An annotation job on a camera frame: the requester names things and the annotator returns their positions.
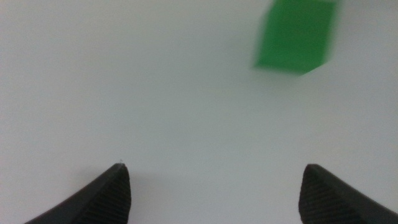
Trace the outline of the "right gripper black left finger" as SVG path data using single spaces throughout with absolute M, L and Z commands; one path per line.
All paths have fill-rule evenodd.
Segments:
M 130 209 L 129 172 L 125 164 L 117 163 L 27 224 L 127 224 Z

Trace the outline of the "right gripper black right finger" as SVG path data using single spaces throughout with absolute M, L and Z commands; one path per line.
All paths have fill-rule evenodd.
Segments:
M 318 164 L 303 172 L 298 201 L 304 224 L 397 224 L 397 213 Z

